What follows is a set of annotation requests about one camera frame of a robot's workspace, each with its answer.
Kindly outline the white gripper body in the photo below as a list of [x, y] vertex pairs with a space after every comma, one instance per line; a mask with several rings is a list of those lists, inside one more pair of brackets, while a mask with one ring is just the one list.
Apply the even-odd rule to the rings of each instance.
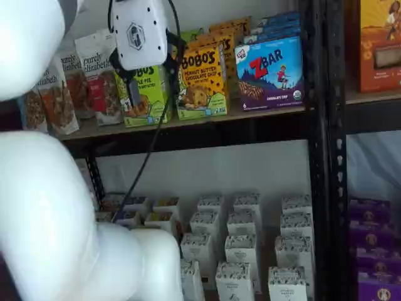
[[167, 18], [162, 1], [112, 4], [118, 60], [125, 70], [161, 65], [167, 59]]

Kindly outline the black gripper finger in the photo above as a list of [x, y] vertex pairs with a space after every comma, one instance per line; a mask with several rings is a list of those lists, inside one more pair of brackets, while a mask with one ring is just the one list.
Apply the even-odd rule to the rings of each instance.
[[138, 81], [135, 79], [137, 70], [126, 70], [119, 61], [118, 51], [111, 53], [111, 65], [117, 75], [123, 80], [128, 93], [128, 98], [132, 107], [140, 103], [140, 92], [138, 89]]
[[180, 35], [174, 34], [169, 30], [167, 34], [167, 58], [163, 63], [165, 71], [169, 76], [170, 82], [176, 82], [178, 80], [179, 68], [182, 64], [184, 52], [185, 52], [185, 41]]

